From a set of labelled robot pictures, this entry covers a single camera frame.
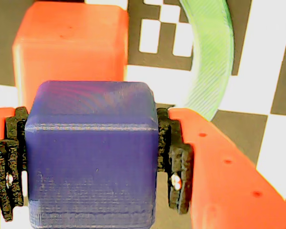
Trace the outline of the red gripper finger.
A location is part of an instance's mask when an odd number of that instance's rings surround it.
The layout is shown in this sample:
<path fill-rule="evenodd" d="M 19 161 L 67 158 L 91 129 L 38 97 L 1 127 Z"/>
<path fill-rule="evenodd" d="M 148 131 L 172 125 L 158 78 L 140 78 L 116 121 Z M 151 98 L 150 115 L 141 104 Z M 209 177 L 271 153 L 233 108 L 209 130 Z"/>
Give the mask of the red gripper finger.
<path fill-rule="evenodd" d="M 215 125 L 187 108 L 158 108 L 158 171 L 168 204 L 194 229 L 286 229 L 286 201 Z"/>
<path fill-rule="evenodd" d="M 0 108 L 0 216 L 12 221 L 13 209 L 22 207 L 21 173 L 27 169 L 24 128 L 26 107 Z"/>

